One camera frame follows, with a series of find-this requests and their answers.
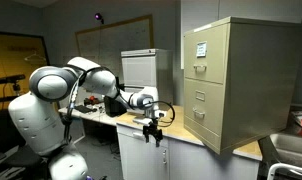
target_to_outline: beige filing cabinet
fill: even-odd
[[[184,35],[184,126],[216,153],[286,127],[302,27],[225,18]]]

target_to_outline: sink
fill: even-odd
[[[302,167],[302,137],[290,133],[270,135],[272,144],[277,151],[276,160],[282,163]]]

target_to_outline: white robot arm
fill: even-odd
[[[27,144],[35,153],[49,159],[52,179],[86,178],[88,168],[85,160],[69,139],[71,113],[79,86],[114,98],[128,109],[145,110],[145,118],[135,122],[144,125],[146,140],[149,141],[149,134],[153,135],[159,146],[162,131],[157,129],[157,121],[163,114],[158,107],[156,88],[147,87],[139,93],[124,92],[116,86],[112,72],[81,57],[73,58],[64,68],[39,68],[30,77],[30,92],[13,100],[9,112]],[[68,112],[61,120],[52,102],[68,95]]]

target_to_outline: black chair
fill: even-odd
[[[4,159],[4,153],[16,146],[19,146],[18,151]],[[32,176],[30,172],[40,167],[43,162],[42,158],[26,145],[25,140],[14,126],[7,109],[0,110],[0,160],[3,160],[0,163],[0,173],[13,167],[23,167],[25,168],[23,174],[29,175],[29,177]]]

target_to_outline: ceiling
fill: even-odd
[[[13,0],[18,3],[26,4],[29,6],[34,6],[38,8],[44,8],[46,6],[49,6],[50,4],[53,4],[54,2],[58,0]]]

